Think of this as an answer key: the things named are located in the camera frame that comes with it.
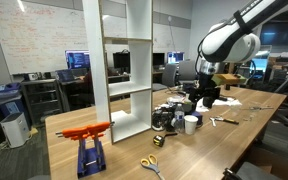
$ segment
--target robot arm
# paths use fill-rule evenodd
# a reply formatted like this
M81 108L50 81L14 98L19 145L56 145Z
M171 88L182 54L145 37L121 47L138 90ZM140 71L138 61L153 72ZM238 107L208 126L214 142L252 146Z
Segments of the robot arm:
M251 59L260 48L258 37L251 34L252 29L286 5L288 0L252 0L232 18L211 28L199 44L199 56L202 53L210 63Z

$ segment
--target shelf board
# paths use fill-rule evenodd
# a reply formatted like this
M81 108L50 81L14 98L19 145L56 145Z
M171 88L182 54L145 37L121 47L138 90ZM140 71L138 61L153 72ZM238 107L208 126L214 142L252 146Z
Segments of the shelf board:
M149 86L139 85L131 81L109 84L110 97L131 94L150 89L151 87Z
M113 141L117 142L141 133L151 128L150 125L140 121L132 114L127 114L124 111L117 111L111 114L113 125Z
M38 103L31 103L31 105L36 106L36 105L47 104L47 103L52 103L52 102L57 102L57 101L58 100L43 101L43 102L38 102Z
M151 39L104 37L105 44L152 43Z
M56 92L56 90L49 90L49 91L42 91L42 92L35 92L35 93L27 93L27 95L32 96L32 95L46 94L46 93L52 93L52 92Z

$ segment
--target white bookshelf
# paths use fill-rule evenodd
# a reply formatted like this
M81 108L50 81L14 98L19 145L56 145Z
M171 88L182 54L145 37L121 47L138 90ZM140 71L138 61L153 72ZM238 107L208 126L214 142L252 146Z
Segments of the white bookshelf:
M112 143L151 128L152 0L126 0L127 37L104 37L101 0L83 0L98 121L114 122ZM130 81L108 84L105 45L128 45ZM130 113L111 112L110 98L130 94Z

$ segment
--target white cup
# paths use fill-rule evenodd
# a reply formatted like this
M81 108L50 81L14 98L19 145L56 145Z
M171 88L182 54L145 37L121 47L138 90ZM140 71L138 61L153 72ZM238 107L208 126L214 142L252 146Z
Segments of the white cup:
M186 115L184 116L184 119L185 119L185 133L190 135L194 134L198 118L193 115Z

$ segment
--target wooden table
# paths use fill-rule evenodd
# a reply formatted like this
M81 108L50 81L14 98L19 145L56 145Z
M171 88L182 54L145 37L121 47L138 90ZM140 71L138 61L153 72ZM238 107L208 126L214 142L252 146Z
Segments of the wooden table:
M169 96L166 91L153 93L153 105L162 104ZM154 154L158 158L159 169L165 179L221 179L226 167L232 167L250 146L258 133L267 124L285 95L253 91L232 87L222 90L225 96L234 96L242 102L242 110L232 113L229 106L213 106L204 112L204 125L194 135L168 137L164 147L157 147L152 139L165 132L145 131L136 136L112 145L105 137L101 138L106 157L107 169L86 177L86 179L158 179L158 176L140 165L140 159ZM274 109L261 110L252 121L244 121L248 116L250 101L269 105ZM112 103L112 110L129 108L128 99ZM223 115L240 122L233 125L217 122L213 127L210 116ZM96 122L95 107L63 113L47 118L46 131L52 179L77 179L78 142L57 138L55 132L65 128L80 127Z

